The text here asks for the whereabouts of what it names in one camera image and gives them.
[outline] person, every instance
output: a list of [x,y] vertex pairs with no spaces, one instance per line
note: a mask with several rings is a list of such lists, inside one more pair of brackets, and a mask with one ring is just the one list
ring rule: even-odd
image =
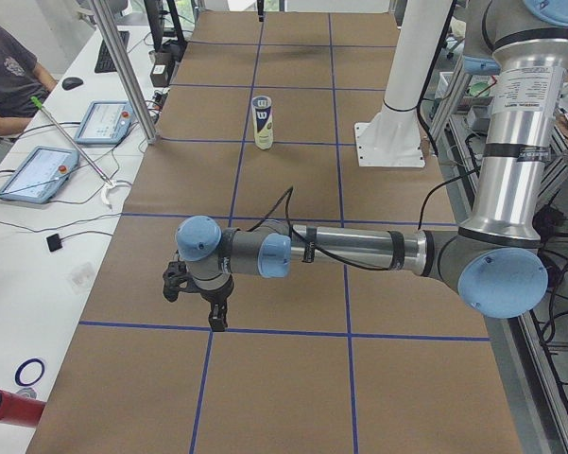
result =
[[0,136],[23,132],[57,82],[34,54],[0,27]]

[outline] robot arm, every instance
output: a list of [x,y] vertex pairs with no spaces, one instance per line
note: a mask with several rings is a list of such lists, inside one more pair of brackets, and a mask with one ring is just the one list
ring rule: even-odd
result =
[[189,218],[177,231],[182,261],[164,273],[164,296],[200,293],[211,303],[211,327],[222,331],[234,273],[284,277],[297,258],[412,270],[444,282],[490,317],[533,308],[547,287],[531,224],[568,67],[568,0],[472,0],[469,8],[467,69],[491,71],[493,57],[500,77],[473,211],[457,232],[405,235],[275,221],[251,232],[221,231],[210,218]]

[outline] computer mouse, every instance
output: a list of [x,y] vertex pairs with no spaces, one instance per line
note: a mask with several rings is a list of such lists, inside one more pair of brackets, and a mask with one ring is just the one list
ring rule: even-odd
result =
[[79,87],[82,83],[84,83],[84,80],[80,78],[65,78],[60,83],[60,86],[63,87],[63,90],[71,90],[72,88]]

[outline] label sticker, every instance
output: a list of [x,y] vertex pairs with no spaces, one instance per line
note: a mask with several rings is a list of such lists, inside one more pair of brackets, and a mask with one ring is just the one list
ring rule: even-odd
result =
[[526,163],[538,161],[547,163],[550,161],[550,148],[543,147],[525,147],[521,148],[521,152],[517,157],[517,163]]
[[534,66],[503,72],[496,84],[497,94],[491,113],[523,111],[542,112],[546,116],[552,116],[562,76],[563,68],[551,66]]

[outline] light blue joint cap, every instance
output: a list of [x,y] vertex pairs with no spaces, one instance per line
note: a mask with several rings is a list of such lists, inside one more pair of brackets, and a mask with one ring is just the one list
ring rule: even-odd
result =
[[263,277],[286,277],[290,271],[291,255],[289,236],[269,234],[258,252],[258,271]]
[[193,216],[177,229],[175,238],[183,260],[197,262],[210,255],[220,242],[220,227],[207,216]]
[[538,19],[553,26],[568,26],[568,0],[523,0]]
[[474,76],[494,76],[500,74],[500,65],[492,59],[462,56],[464,71]]
[[496,319],[517,317],[540,302],[548,274],[537,255],[519,248],[479,255],[462,272],[457,291],[464,302]]

